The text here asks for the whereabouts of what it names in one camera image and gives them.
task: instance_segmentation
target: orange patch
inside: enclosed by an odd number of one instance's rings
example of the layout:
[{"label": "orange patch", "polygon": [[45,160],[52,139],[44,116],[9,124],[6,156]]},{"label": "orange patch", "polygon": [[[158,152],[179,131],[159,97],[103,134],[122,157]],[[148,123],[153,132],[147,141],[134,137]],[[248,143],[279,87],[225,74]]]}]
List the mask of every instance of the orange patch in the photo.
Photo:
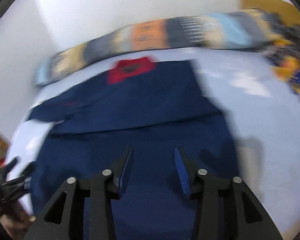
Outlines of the orange patch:
[{"label": "orange patch", "polygon": [[132,31],[133,50],[168,49],[165,25],[166,20],[136,24]]}]

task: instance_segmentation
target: red collar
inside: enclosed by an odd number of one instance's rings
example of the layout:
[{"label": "red collar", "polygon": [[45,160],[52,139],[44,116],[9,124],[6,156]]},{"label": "red collar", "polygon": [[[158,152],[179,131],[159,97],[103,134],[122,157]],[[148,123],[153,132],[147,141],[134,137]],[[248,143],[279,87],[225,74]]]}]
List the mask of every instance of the red collar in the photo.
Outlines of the red collar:
[{"label": "red collar", "polygon": [[155,69],[155,62],[149,57],[119,60],[108,71],[108,85],[122,82],[128,77],[137,76]]}]

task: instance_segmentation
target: white wall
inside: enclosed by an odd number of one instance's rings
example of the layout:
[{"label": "white wall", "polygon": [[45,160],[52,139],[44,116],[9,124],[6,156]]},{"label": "white wall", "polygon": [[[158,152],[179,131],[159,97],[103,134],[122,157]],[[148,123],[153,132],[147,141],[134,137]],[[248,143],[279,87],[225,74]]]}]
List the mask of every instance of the white wall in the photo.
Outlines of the white wall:
[{"label": "white wall", "polygon": [[7,139],[37,93],[34,69],[55,52],[35,0],[16,0],[0,19],[0,132]]},{"label": "white wall", "polygon": [[239,0],[37,0],[59,50],[120,27],[177,16],[231,12]]}]

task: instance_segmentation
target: red object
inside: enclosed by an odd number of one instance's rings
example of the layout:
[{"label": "red object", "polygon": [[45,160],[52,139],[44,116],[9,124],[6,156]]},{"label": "red object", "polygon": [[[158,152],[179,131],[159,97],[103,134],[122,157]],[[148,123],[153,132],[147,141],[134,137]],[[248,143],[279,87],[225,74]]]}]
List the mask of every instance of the red object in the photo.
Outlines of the red object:
[{"label": "red object", "polygon": [[108,85],[122,82],[128,77],[137,76],[155,69],[155,62],[149,57],[119,60],[108,71]]}]

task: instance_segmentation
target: silver screw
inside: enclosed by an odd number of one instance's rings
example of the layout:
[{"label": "silver screw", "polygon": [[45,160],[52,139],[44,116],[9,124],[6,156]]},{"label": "silver screw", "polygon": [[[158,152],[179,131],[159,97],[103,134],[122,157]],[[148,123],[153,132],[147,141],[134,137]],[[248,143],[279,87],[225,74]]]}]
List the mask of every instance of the silver screw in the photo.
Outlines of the silver screw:
[{"label": "silver screw", "polygon": [[207,175],[208,172],[205,169],[200,169],[200,170],[198,170],[198,173],[200,175]]},{"label": "silver screw", "polygon": [[233,181],[234,181],[235,183],[241,183],[241,182],[242,182],[242,179],[241,179],[240,177],[234,177],[234,178],[233,178]]},{"label": "silver screw", "polygon": [[75,178],[74,177],[70,177],[69,179],[67,179],[67,182],[69,184],[75,183]]},{"label": "silver screw", "polygon": [[102,175],[104,175],[104,176],[109,176],[110,174],[111,174],[111,170],[104,170],[103,172],[102,172]]}]

